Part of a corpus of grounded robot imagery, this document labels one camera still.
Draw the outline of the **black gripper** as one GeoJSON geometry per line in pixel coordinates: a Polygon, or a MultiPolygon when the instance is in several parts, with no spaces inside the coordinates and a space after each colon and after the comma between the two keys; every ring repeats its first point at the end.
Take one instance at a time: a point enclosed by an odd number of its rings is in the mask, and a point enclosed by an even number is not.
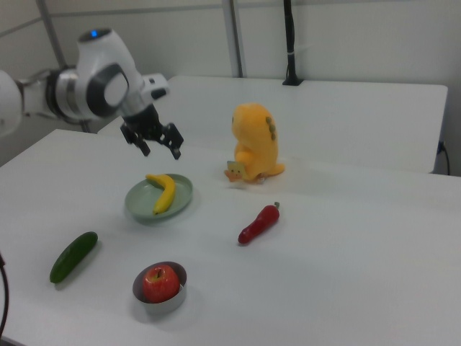
{"type": "Polygon", "coordinates": [[[178,160],[181,153],[181,146],[184,139],[173,123],[161,128],[158,113],[154,104],[150,104],[142,112],[135,115],[124,116],[124,123],[120,130],[128,144],[135,145],[144,156],[151,152],[148,144],[144,141],[157,141],[167,147],[175,160],[178,160]]]}

